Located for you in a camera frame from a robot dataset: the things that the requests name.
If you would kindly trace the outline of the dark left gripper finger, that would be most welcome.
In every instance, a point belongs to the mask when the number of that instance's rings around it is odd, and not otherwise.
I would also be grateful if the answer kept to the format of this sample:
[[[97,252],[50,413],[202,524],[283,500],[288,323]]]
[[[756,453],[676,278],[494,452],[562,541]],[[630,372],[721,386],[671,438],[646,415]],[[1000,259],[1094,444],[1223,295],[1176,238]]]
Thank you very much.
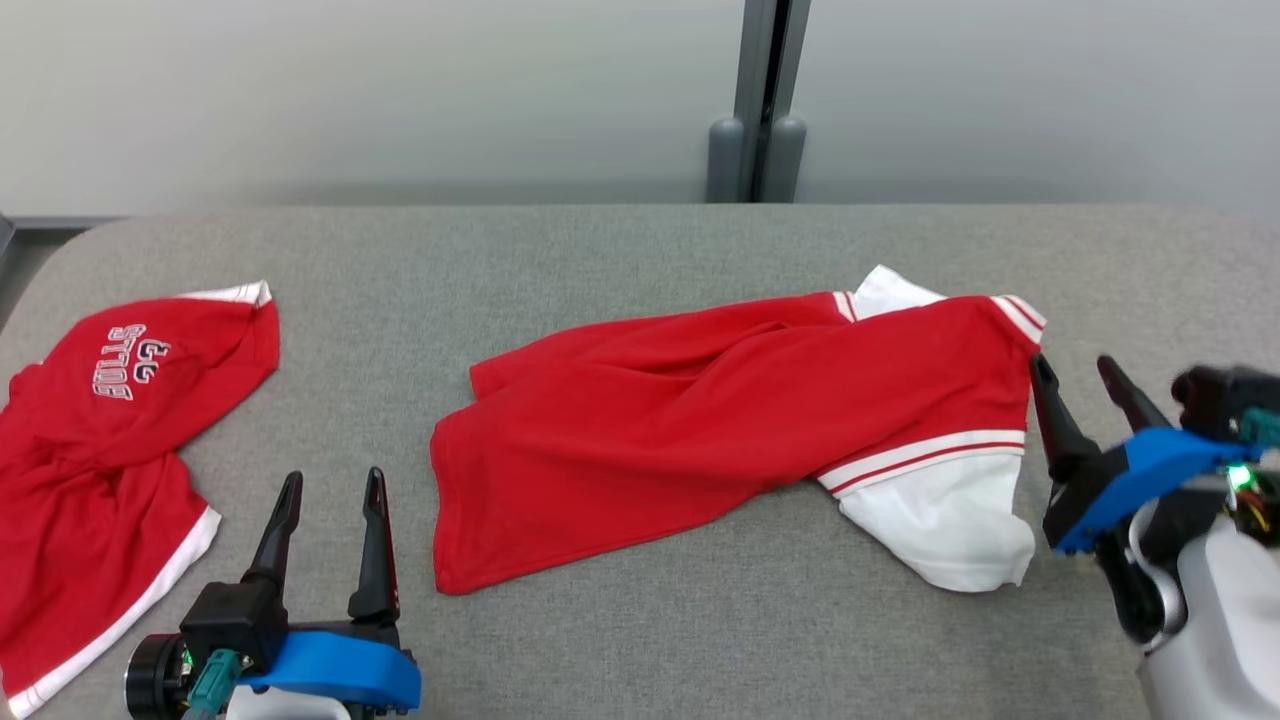
[[[370,468],[362,502],[365,536],[358,583],[347,610],[353,623],[397,623],[401,618],[389,507],[385,475],[380,468]]]
[[[291,538],[300,523],[305,475],[291,471],[280,487],[259,547],[242,583],[266,583],[275,592],[285,584]]]

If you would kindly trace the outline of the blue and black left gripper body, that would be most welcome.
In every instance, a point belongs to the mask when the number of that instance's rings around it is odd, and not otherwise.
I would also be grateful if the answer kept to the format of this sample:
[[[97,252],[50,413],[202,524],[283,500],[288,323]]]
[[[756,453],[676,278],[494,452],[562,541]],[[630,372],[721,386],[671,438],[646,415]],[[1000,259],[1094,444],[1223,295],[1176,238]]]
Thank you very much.
[[[242,715],[396,715],[421,707],[422,674],[393,643],[292,629],[271,669],[239,682]]]

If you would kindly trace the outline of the red Bulls basketball jersey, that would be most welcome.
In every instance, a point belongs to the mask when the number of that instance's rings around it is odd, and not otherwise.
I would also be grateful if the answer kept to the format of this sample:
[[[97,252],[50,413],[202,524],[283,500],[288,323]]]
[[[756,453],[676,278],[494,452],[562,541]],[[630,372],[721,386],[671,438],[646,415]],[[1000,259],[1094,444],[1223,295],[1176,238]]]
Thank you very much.
[[[1016,585],[1046,325],[1015,295],[877,266],[854,291],[581,325],[481,361],[430,441],[436,588],[658,541],[801,480],[932,585]]]

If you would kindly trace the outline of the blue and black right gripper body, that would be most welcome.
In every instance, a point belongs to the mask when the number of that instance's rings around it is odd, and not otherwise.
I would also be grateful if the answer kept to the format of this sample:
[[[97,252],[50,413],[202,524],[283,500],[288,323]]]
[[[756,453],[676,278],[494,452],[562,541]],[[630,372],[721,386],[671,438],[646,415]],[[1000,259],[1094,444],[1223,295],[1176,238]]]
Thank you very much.
[[[1258,445],[1211,441],[1171,427],[1144,428],[1087,460],[1062,486],[1044,512],[1044,538],[1055,552],[1091,553],[1103,532],[1149,501],[1220,468],[1258,459]]]

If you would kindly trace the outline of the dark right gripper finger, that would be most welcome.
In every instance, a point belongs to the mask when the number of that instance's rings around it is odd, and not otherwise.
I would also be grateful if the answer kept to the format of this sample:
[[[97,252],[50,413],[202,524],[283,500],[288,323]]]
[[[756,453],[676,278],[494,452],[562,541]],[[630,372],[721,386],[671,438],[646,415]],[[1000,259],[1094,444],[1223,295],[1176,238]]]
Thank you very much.
[[[1030,386],[1050,478],[1055,484],[1066,484],[1101,455],[1100,446],[1076,424],[1060,395],[1059,378],[1043,354],[1030,360]]]
[[[1172,427],[1172,423],[1112,356],[1100,355],[1096,366],[1108,397],[1123,411],[1134,433],[1148,428]]]

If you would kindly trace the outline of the red shorts with white stripe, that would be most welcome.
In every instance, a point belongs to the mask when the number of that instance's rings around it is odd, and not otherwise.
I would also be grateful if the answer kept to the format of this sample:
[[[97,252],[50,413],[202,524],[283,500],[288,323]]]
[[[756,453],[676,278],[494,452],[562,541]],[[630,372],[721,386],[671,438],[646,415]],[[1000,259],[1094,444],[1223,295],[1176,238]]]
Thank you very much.
[[[76,323],[0,407],[0,678],[26,720],[210,548],[220,515],[179,450],[278,368],[264,281]]]

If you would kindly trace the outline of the grey wall post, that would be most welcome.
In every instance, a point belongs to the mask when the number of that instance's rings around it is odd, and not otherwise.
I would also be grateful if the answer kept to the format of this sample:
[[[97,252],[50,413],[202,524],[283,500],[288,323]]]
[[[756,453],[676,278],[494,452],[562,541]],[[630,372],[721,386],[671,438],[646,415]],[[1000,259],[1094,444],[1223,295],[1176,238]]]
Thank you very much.
[[[806,122],[794,95],[812,0],[745,0],[731,117],[712,123],[707,202],[794,202]]]

